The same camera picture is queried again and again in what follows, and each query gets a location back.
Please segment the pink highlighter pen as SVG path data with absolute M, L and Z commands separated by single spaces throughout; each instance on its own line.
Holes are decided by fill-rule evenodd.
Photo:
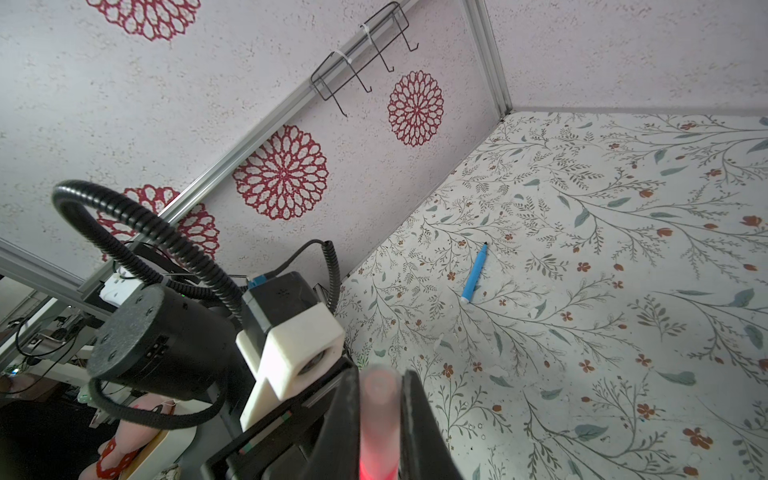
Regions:
M 398 465 L 382 465 L 373 462 L 360 461 L 360 480 L 396 480 Z

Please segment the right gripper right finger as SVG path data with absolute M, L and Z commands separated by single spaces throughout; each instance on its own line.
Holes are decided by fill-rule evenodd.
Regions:
M 402 376 L 399 476 L 409 480 L 461 480 L 415 371 Z

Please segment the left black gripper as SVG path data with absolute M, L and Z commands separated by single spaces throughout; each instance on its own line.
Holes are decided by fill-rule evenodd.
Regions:
M 163 286 L 134 291 L 104 323 L 88 374 L 102 381 L 179 400 L 200 399 L 213 386 L 243 402 L 252 375 L 236 347 L 239 322 Z

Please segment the clear pen cap pink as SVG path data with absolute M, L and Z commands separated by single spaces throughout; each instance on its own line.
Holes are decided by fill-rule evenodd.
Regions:
M 360 373 L 360 461 L 399 468 L 401 384 L 401 375 L 388 366 Z

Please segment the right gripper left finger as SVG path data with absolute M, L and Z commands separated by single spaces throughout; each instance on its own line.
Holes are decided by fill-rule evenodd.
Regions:
M 312 455 L 305 480 L 358 480 L 361 444 L 360 375 L 356 367 L 341 377 Z

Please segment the blue highlighter pen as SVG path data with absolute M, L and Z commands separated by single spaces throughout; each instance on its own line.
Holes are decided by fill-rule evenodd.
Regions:
M 474 292 L 476 290 L 477 284 L 479 282 L 480 276 L 482 274 L 482 271 L 487 259 L 487 254 L 488 254 L 488 243 L 485 242 L 477 254 L 473 267 L 469 273 L 469 276 L 465 282 L 464 289 L 460 296 L 460 301 L 464 304 L 469 304 L 472 302 Z

